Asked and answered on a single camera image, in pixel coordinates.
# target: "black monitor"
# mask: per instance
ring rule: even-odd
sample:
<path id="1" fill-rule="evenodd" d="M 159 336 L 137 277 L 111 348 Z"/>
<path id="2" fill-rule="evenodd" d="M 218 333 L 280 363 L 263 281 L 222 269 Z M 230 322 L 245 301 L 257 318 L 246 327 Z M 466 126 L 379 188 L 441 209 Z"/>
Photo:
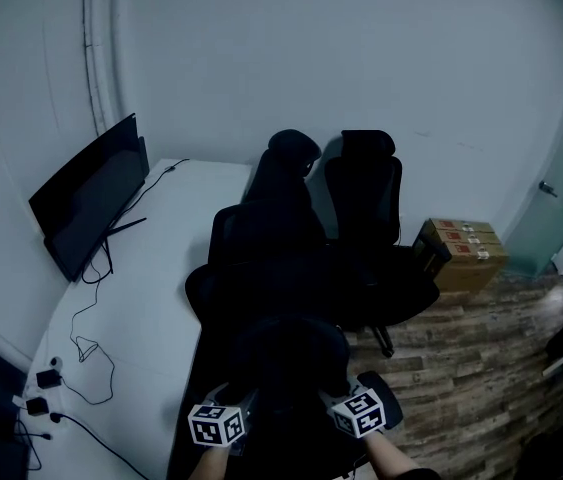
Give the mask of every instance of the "black monitor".
<path id="1" fill-rule="evenodd" d="M 44 244 L 61 272 L 76 281 L 148 175 L 134 114 L 65 164 L 30 198 Z"/>

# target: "cable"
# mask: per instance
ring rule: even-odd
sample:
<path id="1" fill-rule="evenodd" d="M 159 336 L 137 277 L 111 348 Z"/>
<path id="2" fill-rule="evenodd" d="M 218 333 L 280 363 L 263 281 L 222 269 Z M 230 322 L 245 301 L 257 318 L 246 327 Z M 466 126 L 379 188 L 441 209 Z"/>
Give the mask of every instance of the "cable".
<path id="1" fill-rule="evenodd" d="M 27 468 L 28 471 L 41 471 L 41 468 L 43 467 L 43 464 L 41 464 L 41 459 L 39 458 L 39 454 L 37 453 L 37 451 L 34 449 L 34 445 L 32 444 L 32 439 L 30 436 L 33 436 L 35 434 L 30 434 L 28 432 L 28 427 L 25 426 L 25 423 L 23 423 L 19 418 L 17 418 L 16 421 L 19 425 L 21 425 L 23 427 L 23 430 L 25 431 L 25 436 L 28 438 L 28 443 L 30 448 L 32 448 L 32 451 L 34 452 L 34 456 L 37 458 L 37 462 L 39 463 L 39 467 L 38 468 Z"/>
<path id="2" fill-rule="evenodd" d="M 352 480 L 355 480 L 356 477 L 357 477 L 357 462 L 365 459 L 365 456 L 366 456 L 366 454 L 364 453 L 363 455 L 361 455 L 361 457 L 359 457 L 357 460 L 355 460 L 354 463 L 352 464 L 354 466 L 354 470 L 352 472 Z"/>
<path id="3" fill-rule="evenodd" d="M 139 201 L 141 201 L 141 198 L 146 195 L 150 189 L 154 188 L 154 186 L 159 183 L 159 181 L 161 181 L 161 178 L 163 178 L 163 175 L 168 173 L 168 172 L 172 172 L 177 168 L 177 165 L 183 163 L 183 162 L 187 162 L 188 160 L 190 160 L 189 158 L 184 158 L 183 160 L 179 160 L 176 164 L 171 165 L 170 167 L 167 167 L 162 173 L 161 175 L 157 178 L 157 181 L 155 181 L 152 185 L 150 185 L 148 188 L 146 188 L 143 192 L 141 192 L 141 195 L 139 196 L 139 198 L 132 203 L 128 208 L 126 208 L 125 210 L 123 210 L 123 212 L 121 213 L 121 215 L 119 216 L 119 219 L 121 217 L 123 217 L 126 213 L 128 213 L 130 210 L 132 210 L 132 208 L 134 208 Z"/>
<path id="4" fill-rule="evenodd" d="M 101 439 L 99 439 L 97 436 L 95 436 L 85 425 L 83 425 L 82 423 L 78 422 L 77 420 L 75 420 L 74 418 L 70 418 L 70 416 L 66 416 L 65 414 L 61 414 L 59 412 L 53 412 L 50 413 L 50 419 L 52 421 L 54 421 L 55 423 L 59 423 L 59 421 L 61 421 L 61 418 L 67 418 L 70 421 L 72 421 L 73 423 L 76 423 L 77 425 L 79 425 L 83 430 L 85 430 L 88 434 L 90 434 L 90 436 L 97 442 L 99 443 L 101 446 L 103 446 L 106 450 L 108 450 L 111 454 L 116 455 L 118 458 L 120 458 L 123 462 L 125 462 L 137 475 L 139 475 L 141 478 L 144 478 L 145 480 L 149 480 L 147 476 L 145 476 L 143 473 L 141 473 L 137 468 L 135 468 L 132 464 L 130 464 L 127 460 L 125 460 L 123 457 L 121 457 L 121 455 L 119 455 L 117 452 L 115 452 L 112 448 L 110 448 L 107 444 L 105 444 L 103 441 L 101 441 Z"/>
<path id="5" fill-rule="evenodd" d="M 76 336 L 75 338 L 72 337 L 72 335 L 74 334 L 74 319 L 78 315 L 83 313 L 84 311 L 87 311 L 88 309 L 93 308 L 94 306 L 97 305 L 97 302 L 99 302 L 99 286 L 101 286 L 101 281 L 103 281 L 106 278 L 106 276 L 110 273 L 110 272 L 108 272 L 108 274 L 106 274 L 105 276 L 101 276 L 101 272 L 99 272 L 97 270 L 97 268 L 92 264 L 92 260 L 90 260 L 90 266 L 94 269 L 94 271 L 99 276 L 99 278 L 96 281 L 94 281 L 93 283 L 89 283 L 89 284 L 95 284 L 96 285 L 96 287 L 94 289 L 94 302 L 92 304 L 90 304 L 89 306 L 86 306 L 85 308 L 77 311 L 74 315 L 72 315 L 72 321 L 70 323 L 70 341 L 72 343 L 74 343 L 74 345 L 77 347 L 77 351 L 79 352 L 79 363 L 85 362 L 92 355 L 92 353 L 94 351 L 96 351 L 97 349 L 99 349 L 103 353 L 103 355 L 108 359 L 108 361 L 110 361 L 110 364 L 112 365 L 112 370 L 110 371 L 110 396 L 108 398 L 106 398 L 105 400 L 101 400 L 99 402 L 91 402 L 85 396 L 83 396 L 81 393 L 79 393 L 76 389 L 68 386 L 68 383 L 65 381 L 65 377 L 61 377 L 61 379 L 63 380 L 63 385 L 66 388 L 68 388 L 70 391 L 73 391 L 74 393 L 79 395 L 88 404 L 90 404 L 90 405 L 101 405 L 101 404 L 106 403 L 109 400 L 112 400 L 112 398 L 114 397 L 114 390 L 112 389 L 112 378 L 114 377 L 114 370 L 116 368 L 114 361 L 112 361 L 110 356 L 107 354 L 107 352 L 105 350 L 103 350 L 103 347 L 101 347 L 101 345 L 99 345 L 98 342 L 96 342 L 94 340 L 90 340 L 88 338 L 84 338 L 83 336 Z M 79 340 L 87 341 L 91 345 L 89 345 L 84 351 L 81 348 L 81 345 L 79 345 Z"/>
<path id="6" fill-rule="evenodd" d="M 161 181 L 161 178 L 168 172 L 172 172 L 177 168 L 177 165 L 188 161 L 189 158 L 184 158 L 183 160 L 179 160 L 177 163 L 175 163 L 174 165 L 171 165 L 170 167 L 167 167 L 166 169 L 164 169 L 164 171 L 159 175 L 159 177 L 157 178 L 157 180 L 150 185 L 147 189 L 145 189 L 141 195 L 139 196 L 139 198 L 132 203 L 128 208 L 126 208 L 121 215 L 119 216 L 119 218 L 123 217 L 125 214 L 127 214 L 130 210 L 132 210 L 132 208 L 134 208 L 139 201 L 141 201 L 141 198 L 143 198 L 143 196 L 149 192 L 152 188 L 155 187 L 155 185 L 157 183 L 159 183 L 159 181 Z M 65 380 L 65 377 L 61 377 L 61 379 L 63 380 L 63 385 L 68 388 L 70 391 L 76 393 L 77 395 L 79 395 L 83 400 L 85 400 L 85 402 L 87 402 L 90 405 L 101 405 L 106 403 L 109 400 L 112 400 L 112 398 L 114 397 L 114 390 L 112 389 L 112 378 L 114 376 L 114 370 L 116 368 L 114 361 L 112 361 L 112 359 L 110 358 L 110 356 L 106 353 L 105 350 L 103 350 L 103 348 L 101 347 L 101 345 L 99 345 L 98 342 L 94 341 L 94 340 L 90 340 L 88 338 L 84 338 L 83 336 L 76 336 L 73 337 L 72 335 L 74 334 L 74 319 L 80 315 L 81 313 L 87 311 L 90 308 L 93 308 L 94 306 L 97 305 L 98 301 L 99 301 L 99 286 L 101 286 L 101 281 L 103 281 L 106 277 L 108 277 L 110 274 L 113 273 L 112 270 L 112 258 L 110 257 L 110 250 L 108 249 L 108 245 L 106 242 L 103 242 L 101 244 L 101 248 L 103 249 L 103 251 L 105 252 L 106 257 L 108 258 L 108 271 L 104 274 L 101 275 L 101 272 L 99 272 L 97 270 L 97 268 L 94 266 L 94 264 L 92 263 L 93 259 L 94 259 L 94 255 L 96 254 L 96 251 L 92 254 L 92 256 L 90 257 L 89 260 L 89 265 L 90 267 L 92 267 L 92 269 L 97 273 L 98 278 L 95 281 L 90 281 L 88 279 L 85 278 L 85 271 L 87 268 L 84 268 L 81 271 L 81 280 L 85 283 L 85 284 L 90 284 L 90 285 L 95 285 L 95 289 L 94 289 L 94 302 L 92 304 L 90 304 L 89 306 L 86 306 L 85 308 L 77 311 L 74 315 L 72 315 L 72 320 L 70 322 L 70 341 L 72 343 L 74 343 L 74 345 L 77 347 L 77 351 L 79 353 L 79 363 L 83 363 L 85 362 L 97 349 L 100 350 L 103 355 L 108 359 L 108 361 L 110 361 L 110 364 L 112 365 L 112 370 L 110 371 L 110 396 L 107 397 L 105 400 L 101 400 L 99 402 L 91 402 L 90 400 L 88 400 L 85 396 L 83 396 L 81 393 L 79 393 L 76 389 L 70 387 L 68 385 L 68 383 Z M 83 350 L 81 348 L 81 345 L 79 344 L 79 340 L 81 341 L 85 341 L 87 342 L 89 345 L 87 346 L 87 348 L 85 350 Z"/>
<path id="7" fill-rule="evenodd" d="M 52 441 L 52 436 L 50 434 L 28 434 L 27 432 L 23 432 L 21 434 L 15 432 L 13 434 L 15 437 L 42 437 L 43 439 L 45 439 L 46 441 Z"/>

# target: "desk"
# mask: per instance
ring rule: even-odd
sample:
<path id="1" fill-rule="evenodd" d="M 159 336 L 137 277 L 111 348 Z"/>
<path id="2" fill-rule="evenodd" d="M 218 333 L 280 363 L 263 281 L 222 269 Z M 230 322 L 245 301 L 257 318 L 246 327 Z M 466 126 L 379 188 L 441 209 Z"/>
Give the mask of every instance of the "desk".
<path id="1" fill-rule="evenodd" d="M 161 160 L 142 190 L 175 160 Z M 179 407 L 200 334 L 184 284 L 188 274 L 207 262 L 212 221 L 217 211 L 238 204 L 250 176 L 245 165 L 188 161 L 165 174 L 117 226 L 145 222 L 109 238 L 114 275 L 101 282 L 98 303 L 75 319 L 74 335 L 99 342 L 116 365 L 114 398 L 90 406 L 64 386 L 44 391 L 50 410 L 63 412 L 92 430 L 150 479 L 166 477 Z M 104 273 L 99 251 L 94 265 Z M 88 268 L 86 279 L 96 280 Z M 68 384 L 91 401 L 109 395 L 111 365 L 96 351 L 82 364 L 70 341 L 72 315 L 94 302 L 95 286 L 70 285 L 57 306 L 34 357 L 26 398 L 34 396 L 35 374 L 53 357 L 63 362 Z M 123 462 L 65 419 L 31 417 L 22 411 L 36 438 L 43 469 L 31 479 L 136 479 Z"/>

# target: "stacked boxes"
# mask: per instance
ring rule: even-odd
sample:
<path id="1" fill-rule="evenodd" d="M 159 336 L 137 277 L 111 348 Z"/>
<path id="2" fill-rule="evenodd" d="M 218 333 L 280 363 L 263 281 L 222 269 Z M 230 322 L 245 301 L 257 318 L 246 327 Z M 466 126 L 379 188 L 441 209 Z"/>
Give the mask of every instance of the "stacked boxes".
<path id="1" fill-rule="evenodd" d="M 492 226 L 485 222 L 428 219 L 420 233 L 450 253 L 447 263 L 434 254 L 424 262 L 425 271 L 442 292 L 478 292 L 508 261 L 508 253 Z M 416 244 L 418 255 L 423 249 Z"/>

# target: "door handle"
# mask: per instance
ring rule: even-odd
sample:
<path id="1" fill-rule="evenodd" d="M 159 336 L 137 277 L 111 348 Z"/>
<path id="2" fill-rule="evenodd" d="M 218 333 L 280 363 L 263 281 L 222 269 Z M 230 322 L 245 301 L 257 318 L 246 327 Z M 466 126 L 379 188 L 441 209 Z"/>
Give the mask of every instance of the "door handle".
<path id="1" fill-rule="evenodd" d="M 546 194 L 550 194 L 551 196 L 559 197 L 554 191 L 554 187 L 551 187 L 545 181 L 541 181 L 541 183 L 539 183 L 539 190 L 541 192 L 545 192 Z"/>

